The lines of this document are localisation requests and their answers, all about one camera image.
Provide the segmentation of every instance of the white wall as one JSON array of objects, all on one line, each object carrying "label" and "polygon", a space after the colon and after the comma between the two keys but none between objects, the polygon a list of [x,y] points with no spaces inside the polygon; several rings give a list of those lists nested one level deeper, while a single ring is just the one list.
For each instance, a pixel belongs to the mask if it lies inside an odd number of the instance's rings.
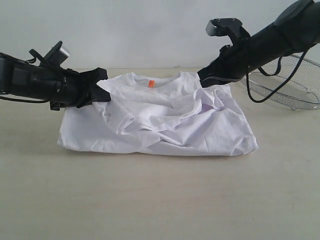
[{"label": "white wall", "polygon": [[[294,0],[0,0],[0,52],[28,59],[62,40],[69,68],[203,67],[229,43],[209,37],[214,18],[254,34]],[[308,58],[320,62],[320,49]]]}]

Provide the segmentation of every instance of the t-shirt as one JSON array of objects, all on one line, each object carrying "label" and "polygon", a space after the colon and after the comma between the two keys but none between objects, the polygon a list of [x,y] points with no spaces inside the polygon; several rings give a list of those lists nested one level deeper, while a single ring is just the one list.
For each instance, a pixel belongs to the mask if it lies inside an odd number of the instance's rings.
[{"label": "t-shirt", "polygon": [[102,153],[236,156],[258,149],[228,85],[202,88],[198,74],[123,74],[97,83],[110,102],[65,110],[58,144]]}]

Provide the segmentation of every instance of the clothing tag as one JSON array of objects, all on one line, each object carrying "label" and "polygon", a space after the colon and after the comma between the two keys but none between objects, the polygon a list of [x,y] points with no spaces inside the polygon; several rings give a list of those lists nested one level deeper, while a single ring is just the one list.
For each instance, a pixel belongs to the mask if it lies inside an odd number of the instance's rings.
[{"label": "clothing tag", "polygon": [[155,80],[149,80],[149,88],[153,88],[155,86]]}]

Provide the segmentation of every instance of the wire mesh basket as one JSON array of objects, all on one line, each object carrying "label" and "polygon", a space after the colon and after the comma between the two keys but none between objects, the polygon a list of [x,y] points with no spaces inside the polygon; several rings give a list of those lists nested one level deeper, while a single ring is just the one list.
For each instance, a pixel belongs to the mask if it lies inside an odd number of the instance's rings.
[{"label": "wire mesh basket", "polygon": [[[264,76],[259,70],[249,74],[249,87],[253,92],[266,97],[292,73],[300,56],[290,55],[282,58],[281,71],[276,76]],[[268,74],[276,71],[278,60],[267,63],[262,68]],[[320,109],[320,65],[304,59],[293,78],[275,93],[271,100],[289,106],[292,110],[318,110]]]}]

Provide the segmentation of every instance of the table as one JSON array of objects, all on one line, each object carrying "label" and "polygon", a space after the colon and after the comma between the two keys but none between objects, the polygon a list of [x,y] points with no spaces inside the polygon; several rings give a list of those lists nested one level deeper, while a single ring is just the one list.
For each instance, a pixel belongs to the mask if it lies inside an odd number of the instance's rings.
[{"label": "table", "polygon": [[[164,78],[197,69],[114,69]],[[259,150],[239,157],[80,153],[63,111],[0,101],[0,239],[317,239],[320,111],[234,98]]]}]

